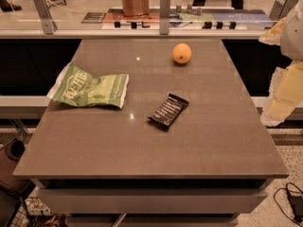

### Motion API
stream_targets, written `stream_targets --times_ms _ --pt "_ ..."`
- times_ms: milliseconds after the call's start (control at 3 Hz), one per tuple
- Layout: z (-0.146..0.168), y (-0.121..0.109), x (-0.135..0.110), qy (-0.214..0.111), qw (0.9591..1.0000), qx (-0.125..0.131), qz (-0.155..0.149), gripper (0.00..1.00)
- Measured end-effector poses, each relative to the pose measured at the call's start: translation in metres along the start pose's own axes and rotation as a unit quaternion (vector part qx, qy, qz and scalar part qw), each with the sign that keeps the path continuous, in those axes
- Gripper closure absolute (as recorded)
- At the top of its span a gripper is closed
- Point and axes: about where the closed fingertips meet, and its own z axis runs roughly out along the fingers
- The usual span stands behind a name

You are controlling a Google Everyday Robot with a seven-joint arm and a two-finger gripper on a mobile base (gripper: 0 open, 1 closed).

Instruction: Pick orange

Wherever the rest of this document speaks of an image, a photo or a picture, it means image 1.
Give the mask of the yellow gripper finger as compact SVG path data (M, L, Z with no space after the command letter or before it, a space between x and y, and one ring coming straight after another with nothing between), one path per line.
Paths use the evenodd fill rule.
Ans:
M272 28L263 33L258 40L263 44L280 45L281 32L286 18L279 20Z

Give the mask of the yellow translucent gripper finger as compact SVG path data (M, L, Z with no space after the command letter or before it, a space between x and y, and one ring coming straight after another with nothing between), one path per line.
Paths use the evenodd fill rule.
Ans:
M275 127L285 121L303 101L303 62L292 61L285 69L277 67L272 75L269 96L265 99L261 123Z

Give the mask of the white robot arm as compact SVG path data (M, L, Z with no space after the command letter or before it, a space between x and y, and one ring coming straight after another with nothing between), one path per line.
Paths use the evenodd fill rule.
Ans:
M275 127L303 101L303 0L258 40L263 44L279 45L281 54L292 60L285 69L276 68L262 108L262 124Z

